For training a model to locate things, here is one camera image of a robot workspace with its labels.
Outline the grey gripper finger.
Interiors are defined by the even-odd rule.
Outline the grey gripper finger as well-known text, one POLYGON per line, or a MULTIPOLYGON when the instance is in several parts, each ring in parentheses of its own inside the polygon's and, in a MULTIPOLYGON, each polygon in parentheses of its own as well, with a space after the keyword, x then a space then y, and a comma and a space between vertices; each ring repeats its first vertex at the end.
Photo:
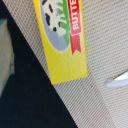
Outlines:
POLYGON ((7 20, 0 20, 0 97, 9 77, 15 73, 14 51, 7 20))

